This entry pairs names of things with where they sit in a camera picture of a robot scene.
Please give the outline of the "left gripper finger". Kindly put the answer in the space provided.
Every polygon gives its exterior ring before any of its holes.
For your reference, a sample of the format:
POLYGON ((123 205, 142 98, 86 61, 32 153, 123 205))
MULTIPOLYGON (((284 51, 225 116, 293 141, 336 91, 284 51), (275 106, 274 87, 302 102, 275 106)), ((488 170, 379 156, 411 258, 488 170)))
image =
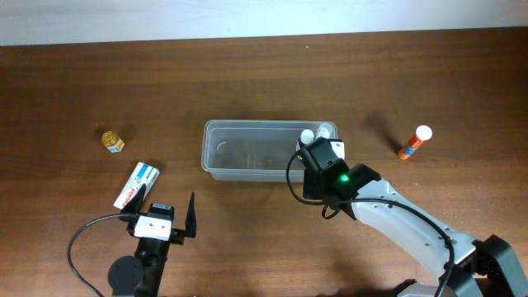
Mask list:
POLYGON ((120 219, 134 219, 140 214, 144 201, 146 185, 143 184, 128 200, 120 212, 120 219))
POLYGON ((195 193, 191 193, 189 200, 188 209, 186 212, 185 220, 185 236, 187 238, 194 238, 197 233, 197 221, 196 221, 196 211, 195 211, 195 193))

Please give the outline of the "dark bottle white cap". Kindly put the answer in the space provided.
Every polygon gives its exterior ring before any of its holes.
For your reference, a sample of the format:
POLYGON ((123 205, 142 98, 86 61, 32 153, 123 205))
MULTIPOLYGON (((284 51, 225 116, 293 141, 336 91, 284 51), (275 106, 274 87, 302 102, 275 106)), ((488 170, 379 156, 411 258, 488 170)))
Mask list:
POLYGON ((315 139, 315 134, 312 130, 303 130, 297 138, 295 150, 302 149, 307 144, 310 144, 315 139))

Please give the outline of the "clear white dropper bottle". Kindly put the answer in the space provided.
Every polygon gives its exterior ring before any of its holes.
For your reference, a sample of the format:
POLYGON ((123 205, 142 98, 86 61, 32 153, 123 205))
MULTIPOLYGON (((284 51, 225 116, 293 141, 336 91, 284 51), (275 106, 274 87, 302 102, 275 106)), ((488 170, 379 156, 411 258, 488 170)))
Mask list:
POLYGON ((317 138, 332 139, 334 133, 334 128, 330 123, 322 123, 316 133, 317 138))

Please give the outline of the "orange tube white cap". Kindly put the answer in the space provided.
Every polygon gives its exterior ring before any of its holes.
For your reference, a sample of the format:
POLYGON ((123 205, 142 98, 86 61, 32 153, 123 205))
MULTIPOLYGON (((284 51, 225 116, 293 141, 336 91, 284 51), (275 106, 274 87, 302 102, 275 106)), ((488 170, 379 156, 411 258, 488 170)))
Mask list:
POLYGON ((407 160, 417 149, 433 136, 432 129, 428 125, 419 125, 411 139, 398 151, 398 157, 407 160))

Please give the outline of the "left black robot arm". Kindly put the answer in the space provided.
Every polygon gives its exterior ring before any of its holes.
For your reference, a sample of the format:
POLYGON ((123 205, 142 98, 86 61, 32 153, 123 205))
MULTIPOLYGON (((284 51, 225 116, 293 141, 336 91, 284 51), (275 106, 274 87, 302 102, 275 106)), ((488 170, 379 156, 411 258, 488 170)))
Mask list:
POLYGON ((145 196, 146 185, 142 185, 120 211, 127 232, 139 241, 132 256, 118 258, 108 271, 114 296, 156 296, 170 246, 182 245, 186 238, 196 236, 194 195, 189 200, 184 229, 172 226, 175 214, 172 206, 152 203, 146 213, 142 212, 145 196))

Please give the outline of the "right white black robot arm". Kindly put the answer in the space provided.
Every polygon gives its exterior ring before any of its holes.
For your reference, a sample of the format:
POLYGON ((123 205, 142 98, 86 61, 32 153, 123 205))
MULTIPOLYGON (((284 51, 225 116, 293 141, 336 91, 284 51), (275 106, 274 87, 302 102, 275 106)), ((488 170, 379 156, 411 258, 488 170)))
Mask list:
POLYGON ((320 205, 325 219, 345 213, 381 232, 423 265, 437 285, 416 280, 399 296, 481 296, 481 276, 500 295, 525 296, 527 277, 511 245, 497 235, 484 241, 462 233, 401 196, 379 173, 348 167, 340 139, 299 137, 294 157, 304 165, 299 201, 320 205))

